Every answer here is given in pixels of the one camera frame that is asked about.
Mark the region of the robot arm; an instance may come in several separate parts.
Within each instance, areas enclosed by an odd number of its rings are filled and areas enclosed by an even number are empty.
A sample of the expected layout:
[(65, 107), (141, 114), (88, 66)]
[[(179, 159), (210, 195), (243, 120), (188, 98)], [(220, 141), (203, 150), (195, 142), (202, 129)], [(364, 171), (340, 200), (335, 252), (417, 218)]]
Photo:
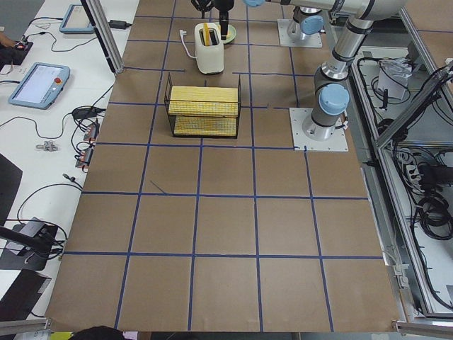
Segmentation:
[(338, 117), (348, 107), (349, 92), (342, 81), (348, 77), (350, 65), (375, 21), (397, 14), (406, 4), (404, 0), (351, 0), (351, 1), (279, 1), (283, 6), (308, 7), (343, 12), (349, 15), (343, 33), (325, 61), (314, 75), (316, 104), (308, 118), (302, 123), (304, 134), (316, 141), (324, 142), (336, 129)]
[[(213, 7), (219, 11), (220, 35), (227, 39), (229, 26), (229, 11), (234, 7), (234, 0), (212, 1)], [(293, 40), (303, 40), (306, 36), (318, 33), (324, 25), (321, 12), (317, 8), (295, 6), (292, 20), (287, 26), (287, 36)]]

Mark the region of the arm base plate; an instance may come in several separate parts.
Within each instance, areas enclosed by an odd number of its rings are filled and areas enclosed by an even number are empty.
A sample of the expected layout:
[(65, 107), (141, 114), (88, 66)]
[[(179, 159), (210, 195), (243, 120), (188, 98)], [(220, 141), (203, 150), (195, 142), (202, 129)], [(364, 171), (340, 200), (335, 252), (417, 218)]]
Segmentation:
[(313, 34), (306, 34), (301, 29), (301, 26), (292, 19), (278, 19), (277, 28), (280, 46), (305, 48), (323, 47), (319, 31)]
[(348, 152), (348, 143), (338, 118), (331, 127), (317, 125), (311, 116), (312, 108), (290, 108), (293, 148), (306, 152)]

